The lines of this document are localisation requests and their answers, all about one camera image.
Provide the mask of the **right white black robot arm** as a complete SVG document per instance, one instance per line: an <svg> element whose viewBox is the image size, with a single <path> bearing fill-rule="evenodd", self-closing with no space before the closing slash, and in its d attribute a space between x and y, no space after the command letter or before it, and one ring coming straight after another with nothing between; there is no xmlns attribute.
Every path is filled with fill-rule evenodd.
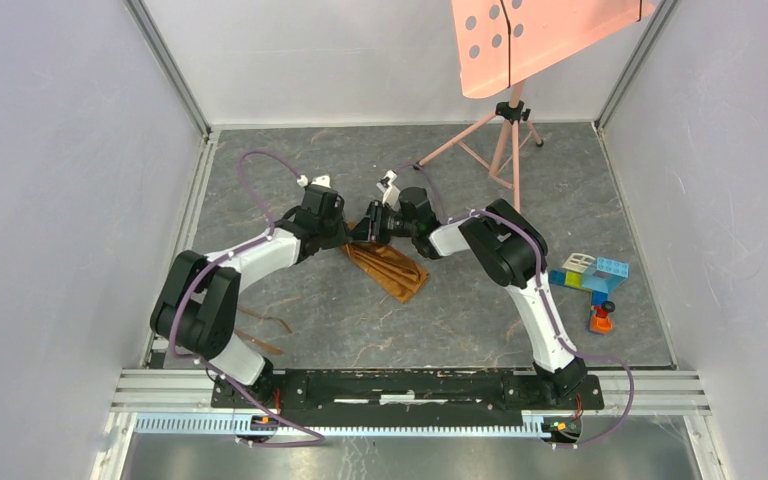
<svg viewBox="0 0 768 480"><path fill-rule="evenodd" d="M394 209L372 201L350 228L352 240L387 245L394 237L408 238L421 256L433 260L471 253L515 303L531 344L540 400L551 408L572 401L587 368L562 325L549 288L548 246L536 228L504 199L446 222L423 188L404 189L398 204Z"/></svg>

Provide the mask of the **orange cloth napkin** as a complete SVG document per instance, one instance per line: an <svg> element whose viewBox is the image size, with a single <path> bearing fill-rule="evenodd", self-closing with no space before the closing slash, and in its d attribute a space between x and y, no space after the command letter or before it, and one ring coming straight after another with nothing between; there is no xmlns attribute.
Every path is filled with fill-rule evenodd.
<svg viewBox="0 0 768 480"><path fill-rule="evenodd" d="M400 303L409 302L429 280L418 262L389 245L351 243L343 253Z"/></svg>

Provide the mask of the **red black toy figure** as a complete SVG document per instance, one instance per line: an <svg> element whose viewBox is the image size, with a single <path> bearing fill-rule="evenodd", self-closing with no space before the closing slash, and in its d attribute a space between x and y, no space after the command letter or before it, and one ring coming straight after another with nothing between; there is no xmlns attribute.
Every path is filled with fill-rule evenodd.
<svg viewBox="0 0 768 480"><path fill-rule="evenodd" d="M610 315L616 310L616 305L613 301L605 300L600 304L592 305L591 310L593 318L609 319Z"/></svg>

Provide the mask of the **pink music stand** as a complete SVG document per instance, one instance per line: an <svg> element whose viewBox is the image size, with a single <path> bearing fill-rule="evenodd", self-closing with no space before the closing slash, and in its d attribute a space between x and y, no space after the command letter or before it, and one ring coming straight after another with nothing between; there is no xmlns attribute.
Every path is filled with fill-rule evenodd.
<svg viewBox="0 0 768 480"><path fill-rule="evenodd" d="M487 169L489 178L512 191L519 209L521 149L528 141L544 144L523 101L526 80L654 11L652 2L634 0L452 2L463 96L484 99L507 91L510 97L414 167L420 169L459 146ZM502 127L492 159L485 160L464 141L496 118Z"/></svg>

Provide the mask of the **blue toy brick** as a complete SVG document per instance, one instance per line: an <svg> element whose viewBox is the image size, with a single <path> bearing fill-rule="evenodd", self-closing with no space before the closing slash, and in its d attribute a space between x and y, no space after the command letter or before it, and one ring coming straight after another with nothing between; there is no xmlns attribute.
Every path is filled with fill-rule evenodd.
<svg viewBox="0 0 768 480"><path fill-rule="evenodd" d="M582 285L591 295L591 305L600 304L609 300L610 294L620 286L629 275L629 265L606 257L595 257L596 262L582 273ZM567 270L552 269L549 272L549 281L553 285L563 286Z"/></svg>

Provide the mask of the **white toy window frame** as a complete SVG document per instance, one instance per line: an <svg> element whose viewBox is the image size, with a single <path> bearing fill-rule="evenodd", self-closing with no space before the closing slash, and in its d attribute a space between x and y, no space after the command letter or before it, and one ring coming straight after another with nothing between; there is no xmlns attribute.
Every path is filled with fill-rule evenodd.
<svg viewBox="0 0 768 480"><path fill-rule="evenodd" d="M562 264L562 268L575 273L585 273L594 263L596 258L584 253L572 253Z"/></svg>

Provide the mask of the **orange toy block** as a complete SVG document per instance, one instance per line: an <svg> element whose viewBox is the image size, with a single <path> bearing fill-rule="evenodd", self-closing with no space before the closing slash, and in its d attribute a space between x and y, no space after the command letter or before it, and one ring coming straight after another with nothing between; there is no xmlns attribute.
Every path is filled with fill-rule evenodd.
<svg viewBox="0 0 768 480"><path fill-rule="evenodd" d="M589 331L595 334L605 335L613 330L613 322L609 316L599 317L593 315L589 321Z"/></svg>

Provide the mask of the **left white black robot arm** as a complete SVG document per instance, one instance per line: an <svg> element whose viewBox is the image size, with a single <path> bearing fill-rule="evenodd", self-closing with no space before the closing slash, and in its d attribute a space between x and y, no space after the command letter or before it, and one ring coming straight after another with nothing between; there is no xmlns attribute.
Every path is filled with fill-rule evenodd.
<svg viewBox="0 0 768 480"><path fill-rule="evenodd" d="M250 407L274 394L273 364L235 334L240 294L266 276L294 266L321 250L350 240L344 200L327 186L311 184L300 205L252 240L214 252L179 253L149 319L153 332L183 348L230 380Z"/></svg>

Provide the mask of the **yellow green toy block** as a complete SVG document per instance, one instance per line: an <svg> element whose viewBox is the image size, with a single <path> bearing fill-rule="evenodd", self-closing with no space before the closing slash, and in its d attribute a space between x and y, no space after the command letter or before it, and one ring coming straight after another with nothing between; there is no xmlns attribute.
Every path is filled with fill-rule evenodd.
<svg viewBox="0 0 768 480"><path fill-rule="evenodd" d="M564 285L568 288L587 291L587 288L582 285L582 276L578 272L567 271L565 273Z"/></svg>

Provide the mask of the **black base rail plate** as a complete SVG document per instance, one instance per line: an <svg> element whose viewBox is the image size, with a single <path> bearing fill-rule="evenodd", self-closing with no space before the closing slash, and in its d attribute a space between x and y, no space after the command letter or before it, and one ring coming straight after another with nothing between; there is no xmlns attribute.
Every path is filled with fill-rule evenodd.
<svg viewBox="0 0 768 480"><path fill-rule="evenodd" d="M516 426L525 411L601 410L599 379L557 387L532 370L286 369L250 393L315 427Z"/></svg>

